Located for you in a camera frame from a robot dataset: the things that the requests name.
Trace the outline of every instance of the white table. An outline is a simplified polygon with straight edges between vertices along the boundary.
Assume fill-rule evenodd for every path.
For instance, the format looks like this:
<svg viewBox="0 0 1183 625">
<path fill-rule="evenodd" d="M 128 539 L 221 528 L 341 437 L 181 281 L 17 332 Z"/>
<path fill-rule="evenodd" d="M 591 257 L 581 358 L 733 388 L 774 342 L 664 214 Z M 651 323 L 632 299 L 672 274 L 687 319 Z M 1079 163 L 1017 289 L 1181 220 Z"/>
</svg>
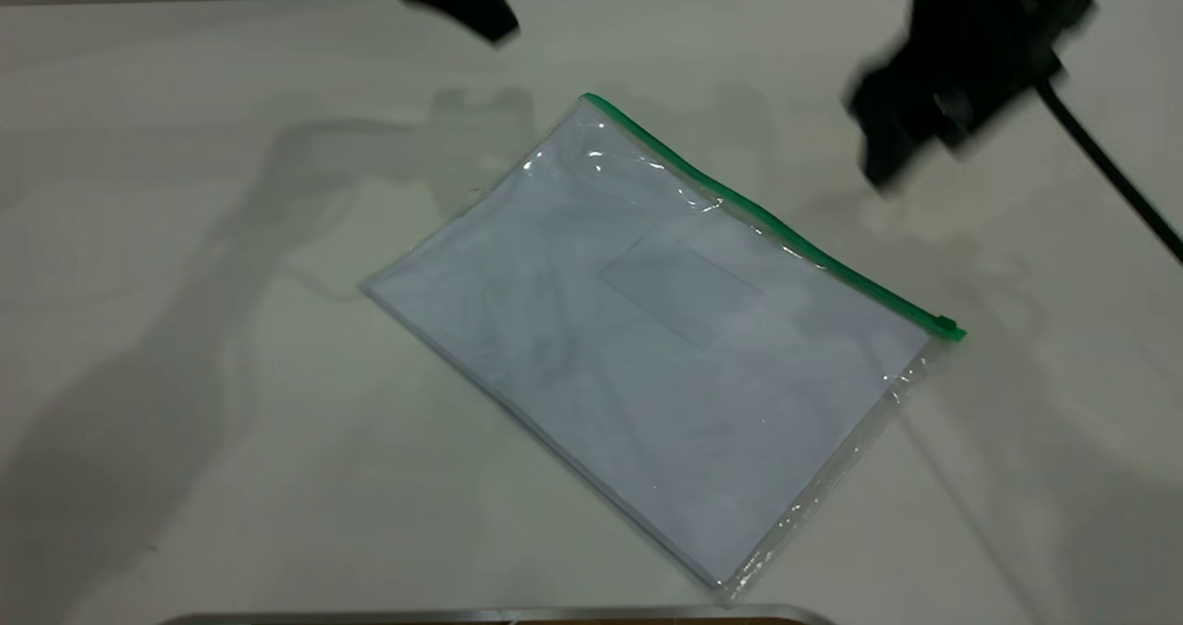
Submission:
<svg viewBox="0 0 1183 625">
<path fill-rule="evenodd" d="M 1065 99 L 1183 225 L 1183 0 Z M 838 623 L 1183 612 L 1183 272 L 1026 99 L 905 195 L 840 96 L 907 0 L 0 11 L 0 621 L 710 598 L 355 284 L 599 91 L 969 339 L 759 580 Z"/>
</svg>

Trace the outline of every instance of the black cable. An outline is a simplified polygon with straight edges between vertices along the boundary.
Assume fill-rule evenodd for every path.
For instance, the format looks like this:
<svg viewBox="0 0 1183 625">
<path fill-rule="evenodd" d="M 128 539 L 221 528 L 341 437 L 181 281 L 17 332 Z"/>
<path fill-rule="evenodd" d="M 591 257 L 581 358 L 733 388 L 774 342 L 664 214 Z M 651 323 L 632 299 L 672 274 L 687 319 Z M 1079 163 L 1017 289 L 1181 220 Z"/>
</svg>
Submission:
<svg viewBox="0 0 1183 625">
<path fill-rule="evenodd" d="M 1183 265 L 1183 239 L 1179 239 L 1178 233 L 1171 228 L 1166 219 L 1162 217 L 1162 213 L 1158 213 L 1153 205 L 1138 192 L 1130 179 L 1121 174 L 1121 170 L 1117 169 L 1114 162 L 1106 156 L 1100 146 L 1088 135 L 1085 127 L 1060 102 L 1059 95 L 1055 95 L 1055 91 L 1052 90 L 1052 85 L 1047 80 L 1035 82 L 1035 91 L 1040 98 L 1043 98 L 1043 104 L 1052 111 L 1052 115 L 1055 116 L 1060 124 L 1064 124 L 1068 135 L 1073 140 L 1077 140 L 1077 144 L 1092 160 L 1097 169 L 1101 170 L 1101 174 L 1112 183 L 1113 188 L 1121 194 L 1121 198 L 1145 221 L 1146 227 L 1155 233 L 1155 237 L 1163 243 L 1163 246 L 1166 246 L 1166 250 Z"/>
</svg>

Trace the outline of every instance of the green zipper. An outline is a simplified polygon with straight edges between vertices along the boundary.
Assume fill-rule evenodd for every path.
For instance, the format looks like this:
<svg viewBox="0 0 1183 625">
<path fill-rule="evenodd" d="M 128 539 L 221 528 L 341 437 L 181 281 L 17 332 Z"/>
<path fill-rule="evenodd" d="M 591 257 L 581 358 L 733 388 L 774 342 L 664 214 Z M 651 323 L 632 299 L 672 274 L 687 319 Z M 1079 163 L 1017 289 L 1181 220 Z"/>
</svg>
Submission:
<svg viewBox="0 0 1183 625">
<path fill-rule="evenodd" d="M 620 127 L 625 128 L 628 133 L 632 133 L 633 137 L 642 141 L 642 143 L 645 143 L 649 149 L 681 170 L 683 174 L 689 175 L 690 179 L 702 183 L 702 186 L 707 188 L 710 192 L 713 192 L 723 200 L 738 205 L 738 207 L 743 208 L 743 211 L 751 213 L 752 217 L 763 221 L 769 230 L 772 230 L 777 237 L 781 237 L 789 246 L 797 251 L 797 253 L 810 258 L 814 263 L 826 268 L 830 273 L 853 285 L 855 289 L 860 289 L 864 295 L 870 296 L 872 299 L 875 299 L 897 314 L 900 314 L 906 318 L 911 318 L 912 322 L 924 327 L 925 330 L 929 330 L 929 333 L 935 336 L 953 342 L 958 342 L 965 337 L 965 330 L 962 329 L 962 327 L 958 327 L 952 318 L 935 316 L 925 309 L 904 299 L 904 297 L 896 295 L 896 292 L 890 291 L 890 289 L 879 285 L 858 271 L 843 265 L 833 257 L 826 254 L 823 250 L 806 240 L 806 238 L 796 233 L 794 228 L 784 225 L 780 219 L 777 219 L 777 217 L 774 217 L 772 213 L 769 213 L 765 208 L 761 207 L 761 205 L 752 202 L 752 200 L 744 198 L 738 194 L 738 192 L 731 191 L 726 186 L 723 186 L 723 183 L 719 183 L 709 178 L 709 175 L 703 174 L 698 170 L 698 167 L 686 162 L 686 160 L 679 156 L 679 154 L 675 154 L 673 149 L 662 144 L 658 137 L 652 136 L 647 129 L 641 128 L 636 122 L 634 122 L 634 120 L 628 118 L 627 115 L 618 110 L 613 103 L 608 103 L 607 99 L 600 98 L 599 95 L 595 94 L 584 94 L 583 99 L 587 99 L 588 103 L 600 108 L 600 111 L 608 115 L 608 118 L 616 122 L 616 124 L 620 124 Z"/>
</svg>

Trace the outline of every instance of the table surface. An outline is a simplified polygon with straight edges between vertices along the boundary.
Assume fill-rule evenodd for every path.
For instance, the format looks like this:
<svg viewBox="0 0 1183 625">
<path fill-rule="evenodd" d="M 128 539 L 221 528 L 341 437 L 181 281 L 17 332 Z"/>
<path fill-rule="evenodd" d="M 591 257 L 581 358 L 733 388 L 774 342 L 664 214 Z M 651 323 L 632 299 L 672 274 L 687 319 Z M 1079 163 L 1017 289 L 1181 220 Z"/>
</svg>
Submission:
<svg viewBox="0 0 1183 625">
<path fill-rule="evenodd" d="M 1183 225 L 1183 0 L 1098 1 L 1064 97 Z M 750 604 L 1177 619 L 1183 273 L 1047 111 L 883 200 L 840 96 L 907 0 L 513 5 L 0 9 L 0 620 L 710 604 L 356 289 L 582 91 L 970 333 Z"/>
</svg>

